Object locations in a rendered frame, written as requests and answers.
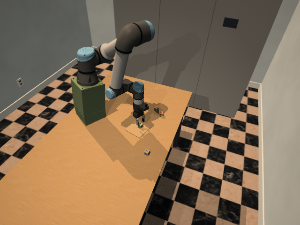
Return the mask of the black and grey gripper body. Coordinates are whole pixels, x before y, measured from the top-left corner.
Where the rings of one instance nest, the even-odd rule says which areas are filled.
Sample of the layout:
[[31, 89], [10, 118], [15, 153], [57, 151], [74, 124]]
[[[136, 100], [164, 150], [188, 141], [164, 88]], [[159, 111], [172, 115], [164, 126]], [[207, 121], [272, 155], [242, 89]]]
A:
[[144, 98], [142, 100], [133, 99], [133, 116], [137, 119], [144, 115], [144, 111], [148, 110], [149, 106], [144, 103]]

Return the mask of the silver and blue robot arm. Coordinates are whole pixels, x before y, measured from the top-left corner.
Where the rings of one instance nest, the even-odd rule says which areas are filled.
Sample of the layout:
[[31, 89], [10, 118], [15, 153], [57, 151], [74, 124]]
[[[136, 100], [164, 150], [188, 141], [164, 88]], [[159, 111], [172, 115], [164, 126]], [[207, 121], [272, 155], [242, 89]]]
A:
[[77, 51], [78, 75], [77, 83], [81, 86], [94, 86], [98, 83], [96, 66], [111, 61], [114, 56], [114, 64], [110, 86], [105, 90], [108, 99], [130, 92], [133, 99], [144, 98], [144, 84], [132, 82], [124, 78], [128, 57], [134, 47], [151, 41], [154, 38], [155, 29], [151, 22], [141, 21], [127, 24], [120, 31], [117, 39], [110, 43], [104, 43], [99, 47], [83, 47]]

